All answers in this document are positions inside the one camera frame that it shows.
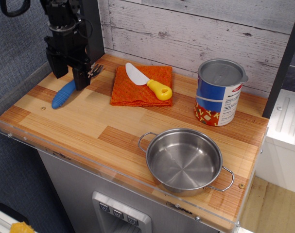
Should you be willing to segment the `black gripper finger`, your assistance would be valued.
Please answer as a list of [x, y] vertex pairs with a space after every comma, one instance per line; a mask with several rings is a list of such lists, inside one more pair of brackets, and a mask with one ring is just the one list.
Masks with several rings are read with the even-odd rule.
[[91, 71], [91, 67], [73, 68], [73, 78], [77, 91], [81, 91], [90, 85], [90, 77], [88, 73]]
[[63, 60], [62, 56], [54, 53], [51, 50], [46, 50], [46, 56], [52, 69], [52, 72], [56, 76], [56, 78], [61, 78], [68, 73], [68, 65]]

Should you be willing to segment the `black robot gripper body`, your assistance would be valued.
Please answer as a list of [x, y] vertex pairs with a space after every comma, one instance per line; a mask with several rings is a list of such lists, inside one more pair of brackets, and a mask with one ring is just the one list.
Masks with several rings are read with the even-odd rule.
[[52, 36], [45, 37], [47, 50], [62, 56], [68, 66], [91, 67], [91, 59], [86, 52], [88, 36], [85, 25], [50, 25], [49, 29]]

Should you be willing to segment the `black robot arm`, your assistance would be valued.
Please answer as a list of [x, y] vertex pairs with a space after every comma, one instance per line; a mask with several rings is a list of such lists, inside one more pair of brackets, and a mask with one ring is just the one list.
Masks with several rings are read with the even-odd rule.
[[42, 0], [52, 36], [46, 36], [46, 55], [57, 78], [72, 68], [77, 90], [90, 85], [91, 59], [87, 55], [88, 35], [85, 20], [77, 14], [79, 3], [70, 0]]

